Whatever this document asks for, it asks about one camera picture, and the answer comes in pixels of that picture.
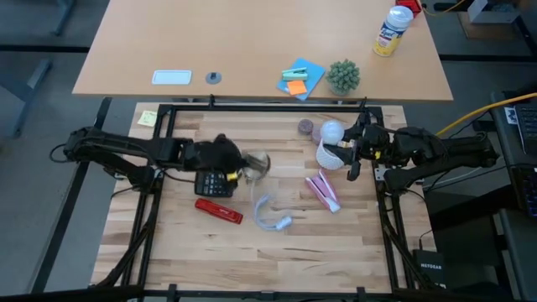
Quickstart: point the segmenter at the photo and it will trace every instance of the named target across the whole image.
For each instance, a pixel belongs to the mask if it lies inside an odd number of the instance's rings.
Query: small potted plant
[[[351,89],[356,89],[360,83],[360,70],[356,64],[345,59],[332,64],[326,80],[330,83],[330,90],[337,96],[346,96]]]

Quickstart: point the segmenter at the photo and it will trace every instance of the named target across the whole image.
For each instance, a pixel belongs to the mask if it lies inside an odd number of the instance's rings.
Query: black calculator
[[[227,183],[226,176],[217,172],[196,172],[194,193],[207,197],[231,197],[233,187]]]

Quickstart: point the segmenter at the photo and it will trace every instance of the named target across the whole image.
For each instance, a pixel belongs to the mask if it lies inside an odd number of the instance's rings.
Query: white ball
[[[343,139],[345,134],[345,129],[343,125],[338,121],[327,121],[322,124],[321,127],[321,138],[323,143],[336,145],[337,142]]]

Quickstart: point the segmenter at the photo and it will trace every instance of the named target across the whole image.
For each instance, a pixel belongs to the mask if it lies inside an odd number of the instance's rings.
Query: white card
[[[190,70],[156,70],[153,73],[153,85],[189,85]]]

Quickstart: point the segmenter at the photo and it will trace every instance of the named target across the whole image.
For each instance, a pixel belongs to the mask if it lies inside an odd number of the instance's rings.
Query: wooden table
[[[329,69],[357,63],[345,98],[326,80],[310,99],[451,101],[429,26],[419,14],[389,58],[373,53],[394,0],[111,0],[74,93],[101,96],[289,97],[276,88],[297,58]],[[188,86],[154,86],[156,70],[192,70]],[[209,72],[222,82],[207,84]]]
[[[139,103],[129,136],[151,138],[153,129],[137,124],[144,110],[157,111],[157,103]],[[383,107],[387,128],[405,126],[402,107]],[[149,265],[147,289],[349,292],[357,286],[368,293],[391,291],[383,245],[373,172],[363,160],[356,181],[346,180],[347,170],[327,172],[341,198],[341,210],[331,214],[305,185],[315,175],[316,146],[297,133],[297,123],[309,118],[316,124],[336,119],[349,126],[356,113],[304,112],[178,112],[174,137],[212,140],[225,133],[241,150],[266,150],[272,169],[255,189],[274,196],[266,217],[291,215],[293,225],[284,232],[266,232],[253,221],[249,187],[242,180],[231,199],[218,203],[244,214],[241,225],[216,219],[195,209],[192,184],[164,180],[159,218]],[[136,164],[144,160],[129,158]],[[175,173],[193,179],[193,173]],[[115,190],[129,187],[117,182]],[[420,192],[419,186],[412,190]],[[92,282],[103,279],[126,251],[138,193],[112,199]],[[409,249],[430,230],[425,203],[416,195],[401,196]],[[435,249],[431,234],[424,246]],[[399,284],[404,285],[397,253]],[[137,279],[137,264],[133,280]]]

